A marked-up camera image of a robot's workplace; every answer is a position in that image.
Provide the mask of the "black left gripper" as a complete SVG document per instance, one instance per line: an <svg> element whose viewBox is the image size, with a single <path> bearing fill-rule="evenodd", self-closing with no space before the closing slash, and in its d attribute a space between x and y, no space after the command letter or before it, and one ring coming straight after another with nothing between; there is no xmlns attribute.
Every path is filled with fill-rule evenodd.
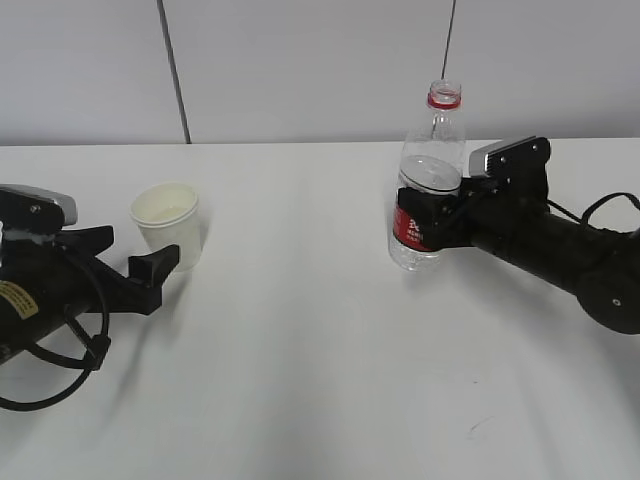
<svg viewBox="0 0 640 480"><path fill-rule="evenodd" d="M118 273L98 255L114 243L110 225L63 230L53 238L1 243L1 321L8 325L61 325L89 313L150 315L162 305L162 288L180 262L171 244L128 258Z"/></svg>

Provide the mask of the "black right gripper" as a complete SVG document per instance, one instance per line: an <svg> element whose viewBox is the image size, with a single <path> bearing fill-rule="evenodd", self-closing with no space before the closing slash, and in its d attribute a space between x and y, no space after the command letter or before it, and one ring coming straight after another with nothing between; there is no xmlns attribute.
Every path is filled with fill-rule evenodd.
<svg viewBox="0 0 640 480"><path fill-rule="evenodd" d="M545 174L504 179L466 178L459 195L411 187L396 194L395 239L417 252L471 247L481 234L508 238L525 221L548 211Z"/></svg>

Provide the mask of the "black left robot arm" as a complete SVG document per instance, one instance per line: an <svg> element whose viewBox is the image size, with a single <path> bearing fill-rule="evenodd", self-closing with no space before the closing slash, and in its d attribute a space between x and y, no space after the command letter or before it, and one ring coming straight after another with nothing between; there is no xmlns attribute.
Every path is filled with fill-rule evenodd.
<svg viewBox="0 0 640 480"><path fill-rule="evenodd" d="M131 256L121 275L99 259L114 243L114 230L100 226L1 242L1 359L23 351L56 366L97 370L110 347L113 313L149 315L162 304L162 286L180 260L172 244ZM57 354L39 341L68 326L85 347L81 359Z"/></svg>

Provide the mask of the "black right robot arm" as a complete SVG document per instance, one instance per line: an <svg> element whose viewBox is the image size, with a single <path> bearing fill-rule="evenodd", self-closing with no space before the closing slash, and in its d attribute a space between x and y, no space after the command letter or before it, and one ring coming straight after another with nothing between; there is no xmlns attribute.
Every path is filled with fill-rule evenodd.
<svg viewBox="0 0 640 480"><path fill-rule="evenodd" d="M564 219L544 191L509 181L466 178L456 195L402 187L397 200L426 250L477 248L573 295L600 325L638 334L638 233Z"/></svg>

